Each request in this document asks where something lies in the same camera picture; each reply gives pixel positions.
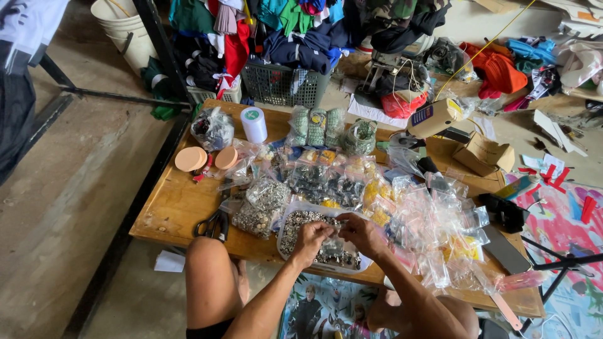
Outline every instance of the black scissors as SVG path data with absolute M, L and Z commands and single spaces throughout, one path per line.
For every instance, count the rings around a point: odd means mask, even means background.
M 232 180 L 226 178 L 224 183 L 230 183 Z M 224 202 L 224 200 L 230 197 L 230 188 L 225 189 L 220 193 L 220 203 Z M 220 228 L 220 233 L 218 235 L 218 240 L 224 242 L 228 239 L 228 227 L 230 226 L 230 218 L 227 212 L 222 211 L 218 208 L 208 219 L 201 220 L 195 227 L 193 231 L 193 236 L 207 236 L 209 238 L 213 238 L 213 235 L 216 232 L 216 226 Z

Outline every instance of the wooden table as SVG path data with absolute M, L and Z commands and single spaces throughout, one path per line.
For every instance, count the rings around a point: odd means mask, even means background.
M 232 114 L 235 120 L 235 137 L 245 139 L 239 114 L 242 109 L 248 106 L 217 100 L 206 100 L 203 105 L 203 107 L 216 106 L 221 106 L 223 111 Z M 268 109 L 264 110 L 264 113 L 268 127 L 267 141 L 275 141 L 285 137 L 289 131 L 288 119 L 290 114 Z M 388 140 L 390 133 L 390 131 L 378 130 L 377 140 Z M 174 153 L 174 157 L 182 148 L 196 145 L 198 144 L 190 133 L 185 133 L 176 149 L 176 153 Z M 470 197 L 484 192 L 498 191 L 504 187 L 505 181 L 500 171 L 485 178 L 479 177 L 467 167 L 453 160 L 452 153 L 457 145 L 457 142 L 451 140 L 427 139 L 428 155 L 441 172 L 445 172 L 451 166 L 458 172 L 465 174 L 463 182 L 469 186 Z M 376 156 L 377 162 L 385 163 L 386 155 L 384 153 L 375 150 L 373 154 Z M 187 247 L 193 239 L 193 227 L 200 220 L 208 218 L 218 208 L 219 195 L 216 187 L 221 184 L 221 181 L 205 178 L 199 184 L 195 184 L 189 173 L 184 173 L 174 167 L 174 157 L 165 168 L 145 206 L 136 218 L 130 230 L 130 235 L 138 239 Z M 519 234 L 510 235 L 505 233 L 505 236 L 524 256 L 526 255 Z M 228 241 L 224 245 L 228 252 L 236 258 L 250 261 L 283 262 L 277 251 L 274 235 L 269 240 L 261 240 L 231 225 Z M 502 267 L 495 259 L 488 261 L 488 266 L 503 272 Z M 370 285 L 382 284 L 385 276 L 376 264 L 354 275 L 326 272 L 314 268 L 309 268 L 306 271 Z M 475 308 L 497 310 L 492 299 L 483 293 L 451 288 L 448 289 L 448 292 L 452 296 L 469 302 Z M 517 315 L 525 317 L 545 316 L 544 307 L 536 288 L 512 291 L 505 293 L 503 297 Z

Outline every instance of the concrete floor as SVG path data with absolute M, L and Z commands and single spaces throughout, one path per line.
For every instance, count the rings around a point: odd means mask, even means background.
M 58 36 L 48 53 L 80 87 L 146 95 L 112 46 Z M 58 89 L 41 68 L 31 73 L 39 111 Z M 333 81 L 321 106 L 347 107 L 348 100 Z M 0 187 L 0 338 L 60 337 L 171 128 L 150 110 L 76 98 Z M 522 165 L 520 154 L 542 157 L 530 145 L 540 135 L 529 114 L 498 116 L 493 124 L 498 141 L 515 148 L 516 167 Z M 473 130 L 468 121 L 456 127 Z M 603 186 L 595 175 L 603 161 L 600 128 L 587 129 L 581 140 L 589 148 L 587 158 L 540 137 L 554 156 L 576 167 L 568 179 Z M 153 271 L 163 248 L 132 242 L 86 338 L 184 338 L 184 274 Z M 252 296 L 277 269 L 248 263 Z

